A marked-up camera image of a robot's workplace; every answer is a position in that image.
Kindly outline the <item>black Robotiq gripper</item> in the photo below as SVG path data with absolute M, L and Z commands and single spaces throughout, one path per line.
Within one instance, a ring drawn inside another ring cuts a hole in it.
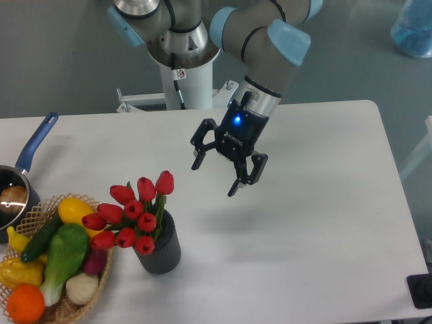
M 234 162 L 236 179 L 227 194 L 229 197 L 234 196 L 239 188 L 258 182 L 268 161 L 267 154 L 252 152 L 269 118 L 247 110 L 249 102 L 248 98 L 240 102 L 233 100 L 219 126 L 214 119 L 204 119 L 190 140 L 195 156 L 192 170 L 197 170 L 207 151 L 215 147 L 219 154 Z M 210 131 L 215 131 L 215 141 L 205 144 L 205 136 Z M 253 164 L 251 172 L 248 172 L 247 156 Z

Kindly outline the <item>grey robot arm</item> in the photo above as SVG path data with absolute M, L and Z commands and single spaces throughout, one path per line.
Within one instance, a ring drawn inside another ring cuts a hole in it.
M 213 61 L 227 53 L 247 72 L 227 99 L 220 123 L 205 119 L 195 131 L 193 169 L 214 149 L 236 170 L 229 195 L 256 183 L 267 156 L 254 146 L 311 45 L 298 25 L 320 1 L 259 1 L 221 8 L 210 21 L 200 1 L 114 1 L 107 15 L 130 45 L 144 45 L 159 65 L 168 110 L 213 106 Z

